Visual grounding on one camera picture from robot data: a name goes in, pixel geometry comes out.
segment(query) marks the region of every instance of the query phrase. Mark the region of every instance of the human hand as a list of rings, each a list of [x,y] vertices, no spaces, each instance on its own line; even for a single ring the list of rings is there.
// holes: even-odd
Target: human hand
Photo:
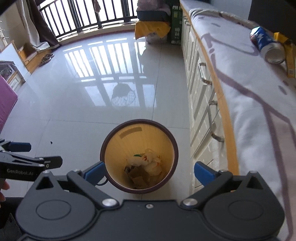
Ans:
[[[10,188],[9,184],[7,181],[4,182],[2,189],[3,190],[8,190]],[[0,192],[0,202],[5,202],[5,197],[4,195]]]

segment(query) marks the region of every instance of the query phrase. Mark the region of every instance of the green box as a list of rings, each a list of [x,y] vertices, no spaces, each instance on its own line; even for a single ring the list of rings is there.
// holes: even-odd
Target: green box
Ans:
[[[171,43],[181,44],[182,33],[182,16],[183,12],[180,6],[172,7],[172,31],[171,31]]]

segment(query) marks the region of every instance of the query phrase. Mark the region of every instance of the slipper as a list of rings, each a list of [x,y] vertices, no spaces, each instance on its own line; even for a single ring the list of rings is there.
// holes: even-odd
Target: slipper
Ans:
[[[53,58],[54,54],[53,53],[47,53],[46,55],[44,55],[44,57]]]
[[[49,61],[51,61],[50,57],[46,57],[44,56],[39,64],[39,66],[45,65],[46,63],[48,63]]]

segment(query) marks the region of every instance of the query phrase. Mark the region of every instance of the tiled floor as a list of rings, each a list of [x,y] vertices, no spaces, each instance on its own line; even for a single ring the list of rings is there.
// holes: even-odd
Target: tiled floor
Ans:
[[[146,45],[132,32],[99,36],[63,46],[18,91],[0,138],[30,142],[31,157],[60,155],[56,175],[99,161],[101,145],[118,124],[155,120],[174,135],[179,162],[171,180],[145,195],[104,192],[123,199],[177,199],[189,195],[189,113],[180,46]],[[9,180],[6,196],[24,196],[31,183]]]

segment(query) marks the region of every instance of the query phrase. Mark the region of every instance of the purple mat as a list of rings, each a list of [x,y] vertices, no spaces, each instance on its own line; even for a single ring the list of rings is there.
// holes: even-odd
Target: purple mat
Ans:
[[[17,94],[0,75],[0,132],[17,101]]]

